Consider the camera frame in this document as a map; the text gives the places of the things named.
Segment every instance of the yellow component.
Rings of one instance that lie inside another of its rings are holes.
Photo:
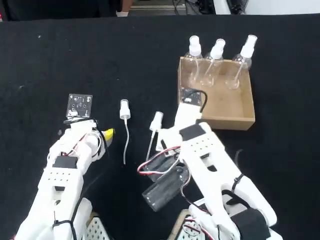
[[[114,128],[110,128],[106,131],[103,131],[103,136],[105,138],[106,141],[111,140],[114,137],[115,134],[115,129]]]

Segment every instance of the black cloth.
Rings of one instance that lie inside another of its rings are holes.
[[[319,232],[320,15],[161,16],[45,20],[0,24],[0,233],[8,239],[27,216],[50,146],[64,129],[69,93],[92,94],[91,116],[115,128],[114,142],[84,176],[94,211],[116,240],[166,239],[181,196],[153,212],[141,193],[152,184],[137,175],[144,161],[155,111],[171,127],[177,111],[177,67],[198,35],[203,52],[226,40],[224,57],[238,53],[248,34],[258,41],[251,82],[256,123],[248,131],[216,134],[278,216],[284,239]],[[120,99],[129,99],[130,141]],[[186,195],[197,200],[194,184]]]
[[[3,0],[10,20],[93,18],[110,16],[108,0]]]

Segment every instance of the clear plastic bottle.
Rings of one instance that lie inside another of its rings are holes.
[[[215,79],[218,77],[221,65],[224,61],[222,55],[224,53],[225,45],[225,40],[221,38],[217,39],[211,51],[205,56],[205,59],[210,60],[210,64],[203,77],[200,79],[202,85],[210,87],[215,83]]]
[[[188,79],[188,84],[191,87],[200,79],[200,67],[199,60],[202,59],[201,45],[198,36],[191,36],[189,39],[189,52],[184,57],[187,58],[187,62],[183,68],[185,75],[184,78]]]
[[[255,35],[249,35],[243,45],[241,52],[233,59],[233,65],[230,65],[226,73],[225,84],[229,89],[237,89],[240,84],[240,78],[244,71],[250,69],[252,60],[251,57],[255,51],[255,44],[257,41]]]

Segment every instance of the open cardboard box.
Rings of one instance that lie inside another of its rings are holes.
[[[199,60],[200,76],[204,75],[209,64],[209,60]],[[237,89],[228,89],[225,84],[227,70],[237,68],[237,66],[239,65],[231,60],[224,60],[213,86],[204,86],[198,82],[189,85],[184,74],[190,71],[190,65],[188,60],[181,57],[178,68],[178,102],[181,102],[181,87],[203,90],[208,95],[208,101],[203,110],[202,119],[211,128],[248,130],[256,121],[248,70],[241,74],[240,85]]]

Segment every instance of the white wall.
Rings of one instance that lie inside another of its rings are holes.
[[[216,14],[230,14],[226,0],[213,0]],[[248,0],[248,15],[320,13],[320,0]]]

